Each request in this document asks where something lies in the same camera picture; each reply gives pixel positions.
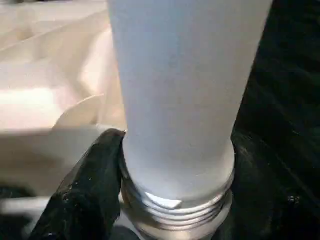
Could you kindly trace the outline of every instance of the gloved hand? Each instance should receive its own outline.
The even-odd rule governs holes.
[[[121,212],[119,159],[124,135],[109,129],[93,143],[50,199],[29,240],[110,238]],[[129,230],[117,229],[120,239],[136,238]]]

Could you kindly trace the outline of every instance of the white plastic part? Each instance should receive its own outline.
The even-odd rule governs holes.
[[[105,1],[0,5],[0,22],[0,129],[126,128]]]
[[[143,191],[193,200],[221,191],[231,132],[272,0],[109,0],[128,132]]]

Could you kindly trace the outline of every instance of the beige plastic surface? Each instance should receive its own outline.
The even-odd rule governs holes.
[[[105,1],[0,7],[0,22],[0,130],[126,127]]]

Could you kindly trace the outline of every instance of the metal threads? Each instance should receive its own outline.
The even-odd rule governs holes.
[[[125,204],[130,205],[140,221],[166,231],[188,231],[217,217],[224,206],[232,181],[233,174],[222,193],[201,205],[188,208],[181,206],[168,209],[155,204],[143,192],[139,192],[128,177],[123,180],[122,196]]]

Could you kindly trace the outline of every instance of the white cylinder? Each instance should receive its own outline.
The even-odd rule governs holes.
[[[214,195],[272,0],[108,2],[131,179],[165,199]]]

